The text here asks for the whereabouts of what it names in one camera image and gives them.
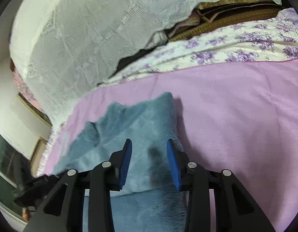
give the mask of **folded cloth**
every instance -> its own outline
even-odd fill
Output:
[[[86,123],[54,173],[91,170],[121,150],[129,138],[133,152],[126,184],[120,192],[111,192],[111,196],[128,194],[111,198],[116,232],[183,231],[185,207],[173,186],[166,153],[170,138],[182,150],[176,133],[176,111],[169,92],[134,106],[114,103],[96,123]],[[87,231],[87,209],[86,197],[83,231]]]
[[[83,232],[88,232],[88,203],[85,197]],[[182,232],[186,208],[175,186],[111,198],[115,232]]]

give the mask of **white lace cloth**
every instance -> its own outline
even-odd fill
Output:
[[[10,55],[55,130],[80,98],[106,81],[118,61],[154,32],[218,0],[24,0]]]

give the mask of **silver rivet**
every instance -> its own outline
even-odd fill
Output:
[[[191,161],[191,162],[188,163],[188,167],[189,168],[195,168],[195,167],[197,167],[197,164],[195,162]]]
[[[110,167],[111,166],[111,163],[109,161],[104,161],[102,163],[102,167]]]
[[[69,170],[68,172],[67,172],[67,175],[68,176],[73,176],[73,175],[75,175],[76,174],[76,170],[75,169],[71,169],[71,170]]]
[[[231,176],[231,171],[228,170],[228,169],[225,169],[225,170],[223,170],[223,174],[224,174],[225,176]]]

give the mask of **pink fabric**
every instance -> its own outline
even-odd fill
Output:
[[[232,170],[276,231],[284,231],[298,212],[298,59],[200,66],[98,89],[75,108],[46,173],[67,131],[72,142],[112,102],[133,105],[165,91],[175,98],[190,159],[209,170]]]

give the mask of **purple floral pattern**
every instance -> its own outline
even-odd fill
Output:
[[[242,35],[239,35],[238,40],[243,42],[251,42],[252,46],[258,46],[260,50],[262,51],[271,51],[274,52],[275,45],[272,41],[272,37],[268,34],[261,34],[259,32],[251,32],[251,33],[244,33]]]
[[[297,46],[286,46],[283,49],[283,52],[288,58],[298,58],[298,47]]]
[[[244,25],[242,24],[242,23],[238,23],[238,24],[235,24],[235,25],[232,25],[231,26],[231,28],[233,29],[233,30],[239,30],[239,29],[241,29],[241,28],[243,28],[244,27]]]
[[[144,64],[144,66],[142,67],[142,69],[149,69],[149,68],[151,68],[151,66],[148,63]]]
[[[187,44],[184,46],[186,49],[191,49],[191,48],[194,48],[194,47],[197,47],[199,45],[199,42],[198,41],[188,41]]]
[[[179,65],[175,65],[175,66],[173,67],[173,70],[174,70],[174,71],[175,71],[175,70],[179,70],[179,68],[180,68]]]
[[[191,60],[196,60],[199,65],[202,65],[206,61],[213,59],[213,57],[213,52],[198,52],[195,55],[191,56]]]
[[[298,26],[298,19],[286,18],[285,21],[290,21],[293,25]]]
[[[225,43],[225,38],[226,38],[227,36],[220,36],[220,37],[217,37],[217,38],[212,38],[212,39],[210,39],[207,43],[206,43],[206,45],[208,45],[208,44],[211,44],[211,45],[213,45],[213,46],[216,46],[217,44],[219,44],[219,43]]]
[[[265,24],[265,23],[259,23],[259,24],[256,24],[255,26],[253,26],[252,28],[254,29],[267,29],[268,25]]]
[[[159,68],[151,68],[149,70],[147,70],[148,73],[160,73],[160,69]]]
[[[167,54],[167,55],[168,55],[168,54],[173,54],[174,51],[175,51],[175,48],[171,48],[171,49],[169,49],[169,50],[162,51],[162,52],[160,52],[160,53],[155,54],[155,55],[154,55],[154,58],[160,58],[160,57],[162,57],[162,56],[164,56],[164,55],[166,55],[166,54]]]
[[[295,43],[296,40],[290,36],[284,36],[280,34],[280,37],[282,38],[283,42],[288,42],[288,43]]]
[[[255,57],[258,57],[259,55],[257,53],[253,52],[231,52],[227,53],[227,59],[228,62],[252,62],[255,61]]]
[[[296,25],[278,23],[276,29],[284,33],[295,32],[298,27]]]

